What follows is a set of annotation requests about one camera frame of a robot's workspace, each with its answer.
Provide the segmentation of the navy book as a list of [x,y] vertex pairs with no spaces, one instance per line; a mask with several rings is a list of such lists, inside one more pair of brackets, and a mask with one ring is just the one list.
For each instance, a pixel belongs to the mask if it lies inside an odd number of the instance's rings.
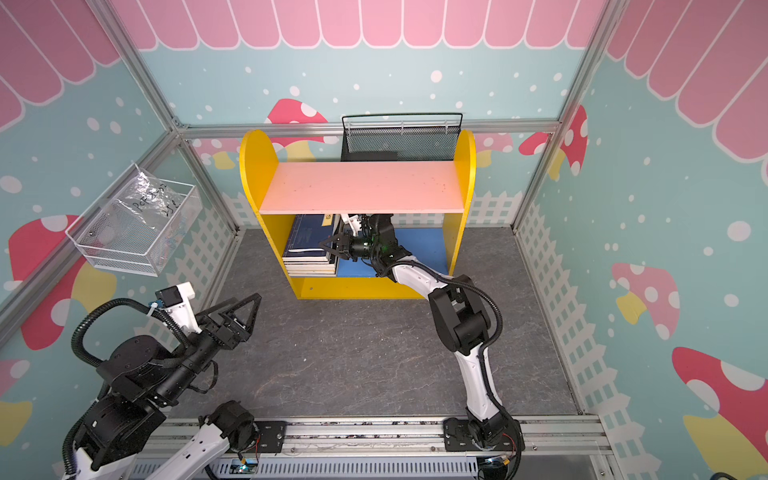
[[338,215],[296,215],[283,256],[286,258],[323,257],[326,252],[320,247],[320,242],[336,231],[338,223]]
[[324,251],[318,252],[298,252],[297,256],[293,256],[292,253],[282,257],[282,260],[286,264],[298,264],[298,263],[329,263],[332,261],[332,257]]

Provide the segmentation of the navy book floral cover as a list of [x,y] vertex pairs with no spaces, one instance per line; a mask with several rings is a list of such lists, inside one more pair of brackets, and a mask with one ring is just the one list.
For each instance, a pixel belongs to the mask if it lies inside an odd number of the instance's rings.
[[337,266],[337,262],[324,261],[324,262],[285,262],[285,267],[288,270],[334,270]]

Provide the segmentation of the dark portrait cover book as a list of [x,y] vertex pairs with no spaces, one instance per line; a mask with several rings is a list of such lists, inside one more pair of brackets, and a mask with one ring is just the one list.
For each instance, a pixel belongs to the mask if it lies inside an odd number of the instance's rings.
[[331,265],[287,265],[286,270],[291,276],[300,275],[335,275],[337,267]]

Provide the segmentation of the yellow cartoon cover book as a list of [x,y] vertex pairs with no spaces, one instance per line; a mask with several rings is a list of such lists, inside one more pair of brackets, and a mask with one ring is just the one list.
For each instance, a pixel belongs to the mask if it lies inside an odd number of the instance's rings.
[[337,276],[335,271],[334,272],[288,271],[288,275],[294,278],[311,278],[311,277],[335,278]]

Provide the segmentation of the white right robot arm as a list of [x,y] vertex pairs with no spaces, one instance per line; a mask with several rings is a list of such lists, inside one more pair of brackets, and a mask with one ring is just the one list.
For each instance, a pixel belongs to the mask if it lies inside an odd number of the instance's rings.
[[443,275],[419,261],[400,245],[389,214],[354,215],[319,246],[338,259],[369,264],[378,277],[428,301],[437,335],[459,365],[471,440],[481,449],[507,441],[520,455],[522,432],[499,398],[488,358],[503,331],[501,311],[491,297],[469,277]]

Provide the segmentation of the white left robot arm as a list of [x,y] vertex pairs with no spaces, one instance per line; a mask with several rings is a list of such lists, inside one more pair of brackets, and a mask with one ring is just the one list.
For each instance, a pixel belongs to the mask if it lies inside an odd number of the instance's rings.
[[[227,299],[196,313],[189,283],[156,291],[155,300],[142,304],[115,298],[96,307],[75,328],[74,355],[102,378],[96,400],[74,423],[62,444],[64,478],[118,477],[139,454],[151,434],[165,421],[165,409],[178,404],[186,391],[209,392],[195,379],[210,371],[218,380],[216,355],[247,342],[253,332],[262,298],[254,293],[242,300]],[[128,307],[161,322],[176,338],[169,349],[151,335],[129,338],[106,359],[90,353],[86,333],[104,314]]]

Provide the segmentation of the yellow bookshelf with coloured shelves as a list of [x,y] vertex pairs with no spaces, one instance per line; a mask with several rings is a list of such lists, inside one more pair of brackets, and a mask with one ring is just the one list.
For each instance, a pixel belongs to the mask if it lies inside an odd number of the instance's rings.
[[373,277],[296,277],[282,260],[296,214],[444,214],[441,244],[453,276],[476,182],[476,140],[462,131],[452,161],[280,162],[271,139],[247,133],[240,148],[244,193],[298,299],[426,299],[446,287],[426,266]]

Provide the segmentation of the clear plastic bag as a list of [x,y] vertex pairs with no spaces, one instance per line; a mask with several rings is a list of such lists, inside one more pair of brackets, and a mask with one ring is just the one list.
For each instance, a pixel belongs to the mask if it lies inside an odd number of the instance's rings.
[[167,225],[179,203],[179,194],[165,180],[139,170],[110,201],[111,224],[120,234],[137,234],[150,241]]

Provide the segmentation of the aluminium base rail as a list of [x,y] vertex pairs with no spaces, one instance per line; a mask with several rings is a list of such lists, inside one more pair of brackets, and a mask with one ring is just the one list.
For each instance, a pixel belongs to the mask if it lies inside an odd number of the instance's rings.
[[[594,415],[518,418],[527,455],[598,455],[612,448]],[[441,416],[289,417],[280,454],[310,456],[447,455]]]

